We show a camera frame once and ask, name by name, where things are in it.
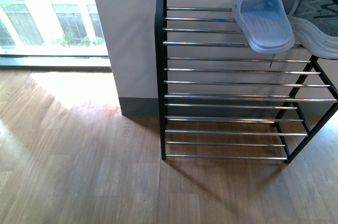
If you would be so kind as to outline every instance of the light blue slipper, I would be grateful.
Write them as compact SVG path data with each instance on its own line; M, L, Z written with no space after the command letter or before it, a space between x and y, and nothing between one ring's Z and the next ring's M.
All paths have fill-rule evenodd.
M281 0L232 0L232 11L254 51L276 54L295 44Z

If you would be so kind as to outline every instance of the shoe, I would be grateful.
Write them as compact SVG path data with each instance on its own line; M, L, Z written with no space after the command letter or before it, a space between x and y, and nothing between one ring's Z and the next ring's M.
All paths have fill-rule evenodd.
M232 12L254 51L276 54L295 44L281 0L232 0Z
M338 59L338 0L282 0L295 36L313 55Z

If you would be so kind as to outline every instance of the sunlight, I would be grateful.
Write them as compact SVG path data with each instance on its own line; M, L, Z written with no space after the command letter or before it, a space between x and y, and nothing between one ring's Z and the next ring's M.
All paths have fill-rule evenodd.
M119 106L112 73L37 72L31 77L67 109L87 102L92 108Z

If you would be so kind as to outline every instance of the chrome rod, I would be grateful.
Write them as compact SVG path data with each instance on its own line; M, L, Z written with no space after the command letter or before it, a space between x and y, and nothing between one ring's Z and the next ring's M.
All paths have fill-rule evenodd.
M232 12L231 8L220 7L167 7L168 11L209 11L209 12Z
M188 85L217 85L217 86L276 86L276 87L293 87L293 88L328 88L330 87L330 85L252 83L252 82L216 82L216 81L165 80L164 83L165 84L188 84Z
M299 101L299 102L338 102L337 99L307 99L307 98L259 98L259 97L233 97L221 95L164 95L165 98L211 99L211 100L237 100L237 101Z
M249 105L217 105L217 104L165 104L169 107L205 107L205 108L240 108L240 109L297 109L286 106L249 106Z
M261 136L307 136L307 133L260 133L260 132L231 132L221 130L173 130L167 129L166 133L196 133L196 134L223 134L223 135L261 135Z
M206 96L203 93L174 93L169 92L168 95L194 95L194 96ZM207 94L207 96L236 96L236 97L267 97L267 98L289 98L289 96L280 96L280 95L240 95L240 94Z
M243 34L242 30L186 30L163 28L163 32L184 32L184 33L213 33L213 34Z
M164 21L184 21L184 22L236 22L235 18L185 18L185 17L163 17Z
M188 69L188 68L164 68L164 71L173 72L222 72L222 73L271 73L271 74L302 74L312 75L321 74L320 72L300 72L300 71L250 71L250 70L228 70L228 69Z
M235 143L218 143L218 142L177 142L167 141L166 144L172 145L207 145L207 146L258 146L258 147L285 147L285 145L274 145L274 144L235 144Z
M194 60L194 61L220 61L220 62L271 62L271 59L207 59L207 58L180 58L168 57L168 60ZM309 60L274 60L275 62L283 63L310 63Z
M192 121L192 122L228 122L228 123L275 123L275 122L302 122L302 119L277 119L277 118L231 118L231 117L188 117L188 116L165 116L169 121Z
M164 46L210 46L210 47L233 47L233 48L249 48L248 43L205 43L205 42L169 42L164 41ZM301 44L295 44L291 49L302 49Z
M287 160L286 157L245 157L245 156L223 156L223 155L188 155L188 154L166 154L166 157L195 157L195 158L217 158L217 159L248 159L248 160Z

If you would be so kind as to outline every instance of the gray sneaker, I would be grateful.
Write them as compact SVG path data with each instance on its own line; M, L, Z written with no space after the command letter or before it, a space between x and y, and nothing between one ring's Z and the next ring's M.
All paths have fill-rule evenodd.
M338 0L282 0L295 36L313 55L338 59Z

